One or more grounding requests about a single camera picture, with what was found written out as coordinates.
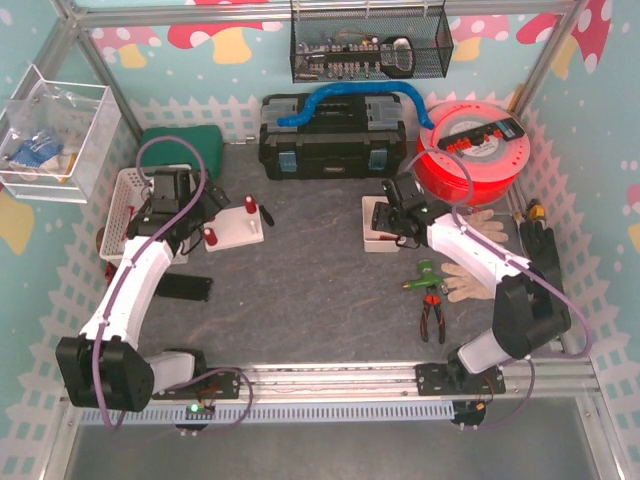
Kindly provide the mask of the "white peg fixture base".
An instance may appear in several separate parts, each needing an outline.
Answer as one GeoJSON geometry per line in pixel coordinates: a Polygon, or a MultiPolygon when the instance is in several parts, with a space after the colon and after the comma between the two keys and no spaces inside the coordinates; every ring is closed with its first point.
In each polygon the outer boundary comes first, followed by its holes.
{"type": "Polygon", "coordinates": [[[260,212],[249,215],[245,207],[226,208],[215,218],[203,225],[203,229],[214,230],[218,243],[209,247],[204,245],[207,252],[227,250],[264,241],[263,226],[260,212]]]}

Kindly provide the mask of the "large red spring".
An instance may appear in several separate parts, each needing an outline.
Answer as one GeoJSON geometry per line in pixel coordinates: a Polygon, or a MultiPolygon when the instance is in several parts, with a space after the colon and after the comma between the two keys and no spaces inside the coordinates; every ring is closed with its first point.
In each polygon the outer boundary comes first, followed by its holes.
{"type": "Polygon", "coordinates": [[[244,206],[245,206],[246,212],[249,215],[255,214],[257,212],[258,207],[256,204],[256,200],[252,195],[247,195],[244,198],[244,206]]]}

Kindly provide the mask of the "black handled screwdriver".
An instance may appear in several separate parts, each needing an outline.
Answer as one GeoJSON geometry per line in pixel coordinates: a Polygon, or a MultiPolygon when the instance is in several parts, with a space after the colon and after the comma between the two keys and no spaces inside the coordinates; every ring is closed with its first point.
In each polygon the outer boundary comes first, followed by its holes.
{"type": "Polygon", "coordinates": [[[262,219],[264,220],[264,222],[269,227],[274,227],[275,226],[275,221],[274,221],[272,215],[270,214],[270,212],[267,210],[267,208],[260,201],[257,202],[257,206],[258,206],[258,210],[259,210],[260,215],[261,215],[262,219]]]}

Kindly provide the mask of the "black rectangular plate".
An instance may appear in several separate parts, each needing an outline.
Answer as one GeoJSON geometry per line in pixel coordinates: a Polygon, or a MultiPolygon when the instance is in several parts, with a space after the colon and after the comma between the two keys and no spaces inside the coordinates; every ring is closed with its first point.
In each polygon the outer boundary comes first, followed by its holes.
{"type": "Polygon", "coordinates": [[[211,277],[166,273],[160,279],[155,295],[162,298],[207,302],[214,280],[211,277]]]}

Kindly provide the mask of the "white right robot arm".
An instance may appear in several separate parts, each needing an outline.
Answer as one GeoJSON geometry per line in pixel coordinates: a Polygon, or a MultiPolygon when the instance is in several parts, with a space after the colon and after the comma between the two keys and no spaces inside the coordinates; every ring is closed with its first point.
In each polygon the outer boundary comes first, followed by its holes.
{"type": "Polygon", "coordinates": [[[481,235],[445,202],[429,203],[409,173],[383,180],[382,189],[386,200],[374,207],[374,228],[449,257],[494,299],[491,328],[459,347],[451,364],[477,375],[569,330],[553,240],[545,238],[530,260],[481,235]]]}

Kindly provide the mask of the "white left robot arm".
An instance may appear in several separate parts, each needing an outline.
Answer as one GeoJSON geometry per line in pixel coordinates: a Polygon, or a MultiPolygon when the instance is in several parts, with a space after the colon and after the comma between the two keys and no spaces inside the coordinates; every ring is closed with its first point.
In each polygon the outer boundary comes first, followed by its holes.
{"type": "Polygon", "coordinates": [[[196,190],[155,180],[133,217],[124,254],[99,307],[76,337],[62,338],[56,360],[76,407],[139,412],[153,395],[197,382],[204,354],[168,349],[151,358],[138,351],[150,302],[184,241],[229,203],[212,183],[196,190]]]}

